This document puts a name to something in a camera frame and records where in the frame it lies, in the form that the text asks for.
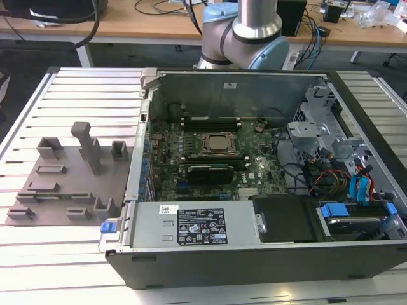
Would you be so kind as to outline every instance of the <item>desk surface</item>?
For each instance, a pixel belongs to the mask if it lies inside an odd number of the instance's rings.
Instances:
[[[144,0],[139,9],[143,11],[155,11],[151,3],[157,0]],[[354,45],[354,46],[387,46],[406,47],[407,34],[403,34],[393,26],[383,28],[360,29],[353,19],[340,19],[337,24],[322,22],[322,15],[312,5],[319,0],[309,0],[308,10],[315,21],[322,26],[331,29],[326,44]],[[190,19],[185,16],[162,15],[149,16],[134,10],[135,0],[109,0],[108,9],[100,23],[97,36],[121,36],[121,37],[149,37],[149,38],[172,38],[172,39],[199,39],[200,35],[195,30]],[[176,4],[163,3],[160,8],[173,10],[181,7]],[[197,18],[202,19],[202,5],[196,6]],[[13,20],[9,18],[12,26],[21,34],[43,34],[43,35],[87,35],[93,22],[83,24],[61,25],[58,27],[47,27],[41,29],[36,27],[30,20]],[[0,18],[0,32],[12,33],[10,26]],[[308,43],[310,40],[309,30],[302,25],[296,37],[288,38],[292,43]]]

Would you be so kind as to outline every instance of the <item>barcode sticker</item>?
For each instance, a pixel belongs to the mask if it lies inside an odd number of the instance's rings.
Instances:
[[[160,214],[176,214],[177,211],[177,205],[160,205]]]

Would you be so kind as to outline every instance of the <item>black device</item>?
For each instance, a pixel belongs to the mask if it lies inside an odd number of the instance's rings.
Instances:
[[[327,27],[318,27],[318,31],[321,37],[328,37],[329,34],[331,33],[331,30],[328,29]]]
[[[345,10],[345,4],[338,1],[328,1],[326,3],[323,20],[325,22],[337,23],[341,14]]]
[[[100,12],[107,7],[107,0],[98,0]],[[4,8],[11,16],[30,16],[30,10],[59,19],[84,18],[83,21],[95,20],[91,0],[3,0]]]
[[[237,0],[223,0],[223,2],[237,2]],[[282,20],[281,34],[283,36],[297,36],[306,5],[307,0],[277,1],[277,14]]]

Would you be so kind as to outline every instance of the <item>small blue tab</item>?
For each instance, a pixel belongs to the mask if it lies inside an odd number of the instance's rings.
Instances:
[[[352,199],[357,198],[357,200],[360,201],[364,207],[369,205],[369,203],[366,201],[368,186],[369,179],[367,177],[360,177],[357,175],[352,176],[349,184],[350,197]]]
[[[387,207],[387,210],[389,211],[390,215],[397,214],[397,209],[393,203],[388,203],[386,205],[386,207]]]
[[[344,203],[326,203],[321,207],[324,218],[328,217],[348,217],[349,212]]]
[[[100,232],[102,234],[109,234],[117,232],[117,223],[115,222],[103,222],[100,225]]]
[[[223,2],[208,5],[203,11],[203,22],[213,22],[236,17],[238,14],[237,3]]]

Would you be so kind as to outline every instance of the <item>gray plastic base plate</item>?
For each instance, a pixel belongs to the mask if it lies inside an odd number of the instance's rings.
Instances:
[[[30,198],[23,200],[32,201],[32,203],[16,201],[9,211],[9,213],[14,211],[14,216],[13,218],[7,217],[7,225],[92,226],[99,225],[108,217],[120,215],[132,147],[128,147],[128,161],[117,162],[113,161],[110,147],[101,147],[100,175],[93,175],[88,162],[83,159],[79,149],[79,146],[71,146],[55,150],[57,159],[53,161],[44,161],[42,157],[38,158],[21,192],[27,193],[34,186],[37,189],[44,187],[44,191],[37,190],[37,193],[54,193],[62,196],[59,199],[41,199],[40,197],[33,200]],[[59,170],[58,166],[51,166],[49,169],[50,165],[63,165],[64,169]],[[86,198],[70,198],[71,194],[86,193],[92,194],[88,200]],[[114,207],[105,210],[110,198],[113,199]]]

